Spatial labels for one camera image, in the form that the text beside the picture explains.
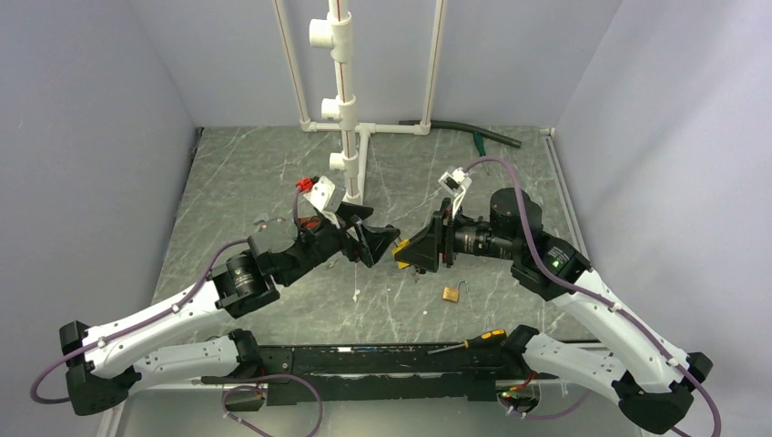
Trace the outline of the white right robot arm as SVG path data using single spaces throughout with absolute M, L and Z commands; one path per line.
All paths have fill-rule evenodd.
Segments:
M 400 266 L 421 272 L 451 266 L 461 254 L 510 261 L 521 286 L 582 323 L 608 352 L 599 355 L 520 325 L 501 344 L 505 372 L 514 378 L 548 373 L 583 386 L 648 432 L 675 431 L 694 402 L 695 384 L 713 368 L 704 353 L 687 353 L 654 333 L 580 251 L 544 232 L 541 207 L 523 191 L 495 191 L 489 219 L 453 215 L 445 198 L 427 226 L 392 254 Z

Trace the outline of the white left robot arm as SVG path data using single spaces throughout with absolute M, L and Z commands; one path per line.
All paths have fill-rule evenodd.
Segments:
M 237 241 L 239 252 L 213 259 L 190 287 L 122 320 L 63 326 L 67 399 L 79 416 L 110 409 L 130 395 L 196 377 L 248 382 L 265 364 L 254 335 L 242 329 L 181 344 L 188 332 L 237 320 L 279 299 L 281 289 L 335 255 L 375 265 L 400 232 L 367 223 L 372 208 L 343 203 L 331 218 L 271 218 Z

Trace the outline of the yellow black padlock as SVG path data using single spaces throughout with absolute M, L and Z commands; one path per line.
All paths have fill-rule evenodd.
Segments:
M 400 240 L 392 249 L 391 254 L 399 269 L 413 269 L 415 267 L 415 250 L 410 239 Z

